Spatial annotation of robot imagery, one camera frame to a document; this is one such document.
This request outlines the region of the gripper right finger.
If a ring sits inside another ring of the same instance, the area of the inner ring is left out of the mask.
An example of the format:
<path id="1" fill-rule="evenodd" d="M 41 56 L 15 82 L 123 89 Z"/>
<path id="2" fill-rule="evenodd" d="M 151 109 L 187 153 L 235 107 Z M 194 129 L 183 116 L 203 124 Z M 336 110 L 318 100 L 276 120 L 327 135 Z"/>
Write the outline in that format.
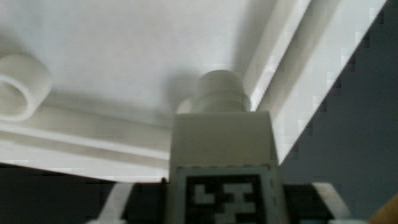
<path id="1" fill-rule="evenodd" d="M 315 182 L 313 187 L 333 214 L 329 224 L 354 224 L 352 212 L 331 183 Z"/>

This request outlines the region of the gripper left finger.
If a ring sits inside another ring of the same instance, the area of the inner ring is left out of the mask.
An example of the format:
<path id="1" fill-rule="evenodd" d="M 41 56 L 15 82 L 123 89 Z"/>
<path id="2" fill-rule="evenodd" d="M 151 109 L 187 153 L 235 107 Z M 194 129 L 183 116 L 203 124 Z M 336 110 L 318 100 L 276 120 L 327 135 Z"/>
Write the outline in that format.
<path id="1" fill-rule="evenodd" d="M 87 224 L 128 224 L 123 213 L 132 195 L 134 183 L 114 185 L 98 218 Z"/>

